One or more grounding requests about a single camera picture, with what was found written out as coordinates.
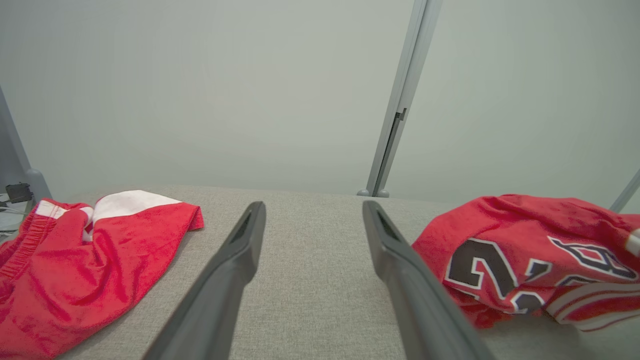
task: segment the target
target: white trim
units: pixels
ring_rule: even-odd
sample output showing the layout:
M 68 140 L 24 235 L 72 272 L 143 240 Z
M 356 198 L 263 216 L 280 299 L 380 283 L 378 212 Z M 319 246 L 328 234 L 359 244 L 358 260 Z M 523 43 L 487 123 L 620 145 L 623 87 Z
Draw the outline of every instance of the white trim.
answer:
M 640 284 L 614 284 L 611 282 L 596 282 L 594 284 L 583 285 L 575 290 L 555 299 L 549 306 L 547 306 L 547 312 L 555 317 L 556 312 L 562 309 L 569 303 L 578 300 L 581 297 L 588 296 L 592 293 L 598 293 L 601 291 L 621 291 L 621 292 L 635 292 L 640 291 Z
M 573 304 L 571 304 L 570 306 L 562 310 L 558 315 L 555 315 L 554 318 L 556 318 L 556 321 L 558 323 L 573 323 L 573 321 L 570 321 L 570 320 L 565 321 L 564 318 L 566 318 L 567 316 L 569 316 L 569 314 L 571 314 L 575 310 L 578 310 L 582 306 L 585 306 L 600 300 L 616 299 L 619 297 L 636 297 L 639 295 L 640 295 L 640 291 L 637 291 L 635 293 L 603 293 L 599 295 L 594 295 L 592 297 L 588 297 L 580 301 L 574 302 Z
M 581 277 L 581 278 L 583 278 L 585 280 L 591 280 L 591 281 L 579 281 L 579 280 L 574 279 L 573 281 L 575 281 L 576 284 L 572 284 L 571 282 L 568 282 L 566 284 L 562 284 L 563 282 L 568 280 L 570 277 L 574 277 L 574 276 L 575 277 Z M 603 282 L 603 281 L 602 280 L 597 280 L 597 279 L 592 279 L 590 277 L 582 276 L 582 275 L 579 275 L 579 274 L 569 274 L 569 275 L 566 275 L 565 277 L 563 277 L 562 279 L 560 279 L 560 281 L 558 281 L 556 283 L 555 287 L 557 288 L 559 286 L 578 286 L 578 285 L 582 286 L 582 285 L 585 285 L 585 284 L 593 284 L 594 282 Z
M 80 210 L 82 210 L 86 214 L 86 221 L 84 222 L 84 224 L 88 225 L 93 218 L 93 208 L 85 206 L 83 208 L 80 208 Z
M 156 206 L 178 204 L 180 202 L 142 190 L 115 193 L 98 200 L 93 210 L 92 220 L 93 223 L 96 223 L 103 218 L 124 217 Z
M 38 203 L 38 207 L 36 208 L 36 215 L 40 215 L 41 217 L 48 218 L 59 218 L 62 214 L 66 213 L 67 210 L 59 207 L 58 205 L 52 204 L 49 201 L 41 200 Z
M 604 258 L 604 256 L 602 256 L 601 253 L 595 251 L 595 250 L 591 250 L 591 249 L 586 249 L 586 248 L 577 248 L 575 249 L 577 252 L 579 252 L 580 254 L 582 254 L 582 256 L 584 256 L 586 259 L 589 260 L 593 260 L 596 261 L 597 263 L 601 263 L 606 265 L 607 264 L 607 260 Z M 598 259 L 592 258 L 591 256 L 588 256 L 587 254 L 594 252 L 598 255 Z
M 549 274 L 551 272 L 551 269 L 553 269 L 553 266 L 554 266 L 552 263 L 550 263 L 548 261 L 530 258 L 529 259 L 529 264 L 527 265 L 527 271 L 525 271 L 525 273 L 524 273 L 528 277 L 530 277 L 532 275 L 531 270 L 533 270 L 533 264 L 548 265 L 548 267 L 544 272 L 536 275 L 535 277 L 532 277 L 531 279 L 527 278 L 527 280 L 525 280 L 525 282 L 531 282 L 533 280 L 537 280 L 537 279 L 543 277 L 544 275 Z
M 451 279 L 449 277 L 449 272 L 451 271 L 451 260 L 452 259 L 453 258 L 449 259 L 449 264 L 447 265 L 447 273 L 445 274 L 445 280 L 449 281 L 449 282 L 453 282 L 454 284 L 462 285 L 462 286 L 464 286 L 466 288 L 472 288 L 472 289 L 476 289 L 476 290 L 481 289 L 482 288 L 482 280 L 484 279 L 484 272 L 477 272 L 476 271 L 476 265 L 477 265 L 478 261 L 482 261 L 484 263 L 484 267 L 489 268 L 489 266 L 486 264 L 486 261 L 484 261 L 484 259 L 481 259 L 481 258 L 474 258 L 473 259 L 473 262 L 471 264 L 471 274 L 480 275 L 480 278 L 478 278 L 478 284 L 477 285 L 470 285 L 470 284 L 467 284 L 466 282 L 457 281 L 457 280 Z
M 614 322 L 618 322 L 620 320 L 624 320 L 627 318 L 632 318 L 634 316 L 640 315 L 640 309 L 632 310 L 632 311 L 624 311 L 619 313 L 607 313 L 600 316 L 596 316 L 594 318 L 590 318 L 588 320 L 583 320 L 581 322 L 571 322 L 573 326 L 582 330 L 582 331 L 590 331 L 597 330 L 608 325 L 611 325 Z
M 629 234 L 627 242 L 625 242 L 625 249 L 640 258 L 640 229 L 633 230 Z
M 86 232 L 86 230 L 82 230 L 82 241 L 93 241 L 93 229 L 91 229 L 91 231 L 88 233 Z
M 548 238 L 548 239 L 549 239 L 549 241 L 550 241 L 553 245 L 555 245 L 557 248 L 562 249 L 562 250 L 563 250 L 563 251 L 565 251 L 567 254 L 571 255 L 574 259 L 576 259 L 576 261 L 578 261 L 578 264 L 580 264 L 580 266 L 584 266 L 585 268 L 588 268 L 588 269 L 591 269 L 591 270 L 595 270 L 595 271 L 597 271 L 597 272 L 600 272 L 600 273 L 603 273 L 603 274 L 607 274 L 607 275 L 610 275 L 610 276 L 613 276 L 613 277 L 617 277 L 617 278 L 619 278 L 619 279 L 624 279 L 624 280 L 627 280 L 627 281 L 633 281 L 633 280 L 636 280 L 636 279 L 638 278 L 638 273 L 637 273 L 634 269 L 632 269 L 632 268 L 630 268 L 630 267 L 627 267 L 626 265 L 624 265 L 623 263 L 621 263 L 621 262 L 618 260 L 618 258 L 616 257 L 616 255 L 615 255 L 615 254 L 613 254 L 613 253 L 612 253 L 609 249 L 607 249 L 606 247 L 598 246 L 598 245 L 585 245 L 585 244 L 581 244 L 581 243 L 563 243 L 563 242 L 562 242 L 562 240 L 560 240 L 560 239 L 556 239 L 556 238 L 552 238 L 551 236 L 547 236 L 547 238 Z M 635 275 L 635 277 L 631 278 L 631 277 L 627 277 L 627 276 L 623 276 L 623 275 L 618 275 L 618 274 L 615 274 L 612 270 L 609 270 L 609 271 L 607 271 L 607 270 L 602 270 L 601 268 L 598 268 L 598 267 L 595 267 L 595 266 L 591 266 L 591 265 L 589 265 L 589 264 L 585 264 L 584 262 L 582 262 L 582 261 L 580 260 L 580 258 L 578 258 L 578 257 L 577 257 L 575 254 L 573 254 L 571 251 L 569 251 L 569 250 L 565 249 L 564 247 L 562 247 L 562 246 L 558 245 L 558 244 L 556 243 L 556 241 L 557 241 L 558 243 L 560 243 L 560 244 L 564 245 L 564 246 L 567 246 L 567 247 L 577 246 L 577 247 L 595 247 L 595 248 L 598 248 L 598 249 L 600 249 L 600 250 L 604 251 L 604 254 L 609 258 L 609 263 L 611 264 L 611 267 L 612 267 L 612 268 L 616 268 L 616 269 L 618 269 L 618 270 L 622 270 L 622 271 L 626 271 L 626 272 L 631 272 L 632 274 L 634 274 L 634 275 Z
M 514 312 L 513 314 L 526 314 L 529 311 L 529 308 L 526 307 L 524 309 L 520 309 L 518 307 L 518 304 L 516 303 L 516 301 L 522 296 L 522 295 L 532 295 L 535 296 L 536 298 L 538 298 L 538 300 L 540 301 L 540 307 L 543 307 L 545 305 L 545 299 L 543 299 L 540 295 L 538 295 L 538 293 L 533 292 L 533 291 L 518 291 L 518 293 L 511 298 L 511 305 L 513 305 L 513 309 Z

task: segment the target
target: red fabric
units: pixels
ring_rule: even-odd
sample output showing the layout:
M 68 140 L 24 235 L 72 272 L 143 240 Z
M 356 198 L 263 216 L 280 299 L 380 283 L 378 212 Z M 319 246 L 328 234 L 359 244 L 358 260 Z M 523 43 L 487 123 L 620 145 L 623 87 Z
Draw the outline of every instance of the red fabric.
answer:
M 2 244 L 1 359 L 53 358 L 122 316 L 162 276 L 185 233 L 204 226 L 198 206 L 149 207 L 136 196 L 168 198 L 125 193 L 133 210 L 117 208 L 119 198 L 101 199 L 95 213 L 45 199 Z M 92 222 L 101 202 L 106 217 Z
M 476 327 L 544 309 L 591 331 L 640 315 L 639 228 L 578 199 L 503 195 L 436 217 L 413 248 Z

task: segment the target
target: gray wall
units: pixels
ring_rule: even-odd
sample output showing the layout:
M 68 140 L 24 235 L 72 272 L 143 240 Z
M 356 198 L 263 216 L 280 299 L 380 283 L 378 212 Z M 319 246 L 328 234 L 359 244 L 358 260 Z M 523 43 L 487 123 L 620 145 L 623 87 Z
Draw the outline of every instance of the gray wall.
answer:
M 639 39 L 640 1 L 444 1 L 386 189 L 609 207 L 640 168 Z
M 627 205 L 620 211 L 625 214 L 640 214 L 640 191 L 636 191 Z
M 413 0 L 0 3 L 0 85 L 55 198 L 180 183 L 355 194 Z

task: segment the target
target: gray table surface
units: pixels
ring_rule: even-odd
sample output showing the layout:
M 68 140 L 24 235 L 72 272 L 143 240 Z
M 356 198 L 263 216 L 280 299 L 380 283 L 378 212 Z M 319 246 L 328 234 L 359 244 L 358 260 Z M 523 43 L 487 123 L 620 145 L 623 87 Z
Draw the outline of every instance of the gray table surface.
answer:
M 255 200 L 267 208 L 260 265 L 245 288 L 231 359 L 404 359 L 387 289 L 371 265 L 357 196 L 201 186 L 136 187 L 202 207 L 165 275 L 127 314 L 60 359 L 139 359 L 206 262 Z M 104 195 L 78 195 L 95 204 Z M 376 199 L 408 241 L 453 208 Z M 638 359 L 640 318 L 583 333 L 522 316 L 480 331 L 497 359 Z

